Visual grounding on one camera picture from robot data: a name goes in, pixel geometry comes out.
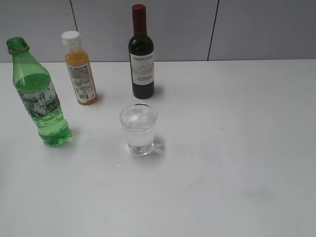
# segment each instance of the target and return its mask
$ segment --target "bottle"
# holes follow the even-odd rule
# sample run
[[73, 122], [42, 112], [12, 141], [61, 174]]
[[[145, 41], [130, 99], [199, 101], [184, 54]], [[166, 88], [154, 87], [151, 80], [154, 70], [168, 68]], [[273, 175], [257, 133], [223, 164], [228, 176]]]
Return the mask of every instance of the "bottle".
[[91, 105], [96, 102], [97, 93], [89, 56], [81, 46], [81, 36], [77, 31], [67, 31], [61, 35], [61, 38], [66, 47], [66, 64], [77, 101], [81, 105]]
[[41, 139], [58, 147], [71, 137], [60, 102], [48, 71], [32, 56], [20, 37], [8, 39], [8, 52], [13, 59], [13, 84]]
[[154, 43], [147, 36], [146, 7], [136, 4], [132, 8], [134, 36], [128, 44], [133, 94], [147, 99], [154, 93]]

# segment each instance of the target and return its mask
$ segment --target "drinking glass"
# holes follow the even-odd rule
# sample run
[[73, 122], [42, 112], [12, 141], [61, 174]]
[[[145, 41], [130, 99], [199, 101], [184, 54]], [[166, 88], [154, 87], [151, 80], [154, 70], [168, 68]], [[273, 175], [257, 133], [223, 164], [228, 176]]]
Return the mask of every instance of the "drinking glass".
[[149, 154], [154, 147], [156, 110], [146, 104], [134, 104], [121, 112], [119, 120], [129, 150], [137, 156]]

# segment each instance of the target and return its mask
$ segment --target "dark glass bottle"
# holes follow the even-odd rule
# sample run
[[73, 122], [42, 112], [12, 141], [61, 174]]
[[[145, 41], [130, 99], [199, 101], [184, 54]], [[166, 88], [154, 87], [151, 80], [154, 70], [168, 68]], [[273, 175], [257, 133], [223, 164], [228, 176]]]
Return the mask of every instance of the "dark glass bottle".
[[147, 99], [154, 93], [154, 43], [147, 36], [146, 7], [133, 6], [134, 36], [128, 44], [133, 94]]

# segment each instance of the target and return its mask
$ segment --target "plastic bottle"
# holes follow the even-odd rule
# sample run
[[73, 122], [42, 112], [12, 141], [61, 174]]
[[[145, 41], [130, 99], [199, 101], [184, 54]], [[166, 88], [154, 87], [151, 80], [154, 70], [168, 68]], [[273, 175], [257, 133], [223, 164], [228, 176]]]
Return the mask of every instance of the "plastic bottle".
[[13, 59], [13, 84], [41, 139], [58, 147], [71, 137], [48, 71], [32, 56], [23, 38], [6, 42]]
[[91, 105], [97, 100], [97, 93], [89, 56], [81, 46], [81, 36], [77, 31], [67, 31], [61, 37], [67, 51], [66, 64], [77, 101], [81, 105]]

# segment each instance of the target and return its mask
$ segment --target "green plastic bottle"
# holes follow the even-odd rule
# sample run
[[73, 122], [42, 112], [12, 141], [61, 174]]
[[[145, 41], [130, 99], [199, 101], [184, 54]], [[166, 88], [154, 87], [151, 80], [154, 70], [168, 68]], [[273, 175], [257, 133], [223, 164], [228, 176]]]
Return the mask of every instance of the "green plastic bottle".
[[70, 139], [71, 132], [48, 71], [32, 56], [23, 38], [8, 39], [6, 44], [13, 58], [13, 84], [39, 136], [58, 147]]

